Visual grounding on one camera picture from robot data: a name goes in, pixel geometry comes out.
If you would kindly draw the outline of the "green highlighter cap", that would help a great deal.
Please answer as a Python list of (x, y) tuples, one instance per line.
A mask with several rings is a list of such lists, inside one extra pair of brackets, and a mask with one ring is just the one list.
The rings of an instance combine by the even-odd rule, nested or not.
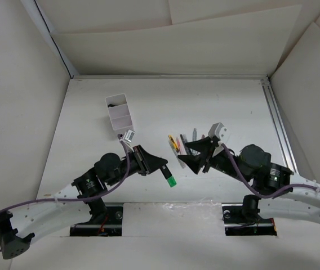
[(177, 182), (173, 176), (167, 178), (166, 180), (170, 187), (175, 187), (177, 185)]

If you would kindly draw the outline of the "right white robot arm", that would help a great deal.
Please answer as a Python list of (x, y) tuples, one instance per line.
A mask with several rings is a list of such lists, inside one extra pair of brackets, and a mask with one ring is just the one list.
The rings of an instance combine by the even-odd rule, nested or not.
[(271, 154), (259, 146), (245, 146), (236, 155), (224, 142), (206, 137), (188, 142), (197, 155), (178, 155), (198, 174), (210, 169), (243, 183), (250, 191), (243, 199), (240, 215), (246, 223), (275, 217), (320, 224), (320, 183), (273, 163)]

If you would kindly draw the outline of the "clear green pen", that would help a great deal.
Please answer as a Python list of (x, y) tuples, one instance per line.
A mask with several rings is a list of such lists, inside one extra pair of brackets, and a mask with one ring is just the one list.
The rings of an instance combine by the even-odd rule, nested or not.
[(176, 158), (176, 160), (179, 162), (180, 166), (181, 166), (183, 169), (186, 168), (186, 164), (185, 164), (182, 160), (179, 159), (177, 151), (176, 151), (174, 148), (173, 148), (172, 150), (173, 150), (173, 152), (174, 152), (174, 154), (175, 154), (175, 158)]

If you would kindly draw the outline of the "light blue mechanical pencil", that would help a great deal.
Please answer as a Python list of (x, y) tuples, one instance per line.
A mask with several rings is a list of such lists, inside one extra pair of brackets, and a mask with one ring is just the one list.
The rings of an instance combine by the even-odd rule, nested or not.
[(196, 140), (197, 140), (197, 129), (194, 128), (192, 133), (192, 141), (196, 141)]

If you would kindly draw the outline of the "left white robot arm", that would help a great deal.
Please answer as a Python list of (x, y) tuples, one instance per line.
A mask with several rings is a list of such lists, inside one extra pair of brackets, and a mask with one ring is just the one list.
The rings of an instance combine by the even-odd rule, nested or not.
[(119, 157), (106, 153), (87, 172), (50, 197), (1, 211), (2, 258), (15, 258), (39, 239), (73, 224), (102, 223), (108, 216), (103, 196), (129, 176), (147, 176), (159, 170), (171, 187), (176, 185), (166, 159), (149, 154), (140, 145), (125, 149), (125, 154)]

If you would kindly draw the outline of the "black green highlighter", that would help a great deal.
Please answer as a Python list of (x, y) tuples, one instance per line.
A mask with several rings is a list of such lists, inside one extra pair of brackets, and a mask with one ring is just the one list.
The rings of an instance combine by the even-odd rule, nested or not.
[(172, 177), (172, 173), (170, 172), (169, 168), (166, 165), (161, 167), (161, 172), (166, 180)]

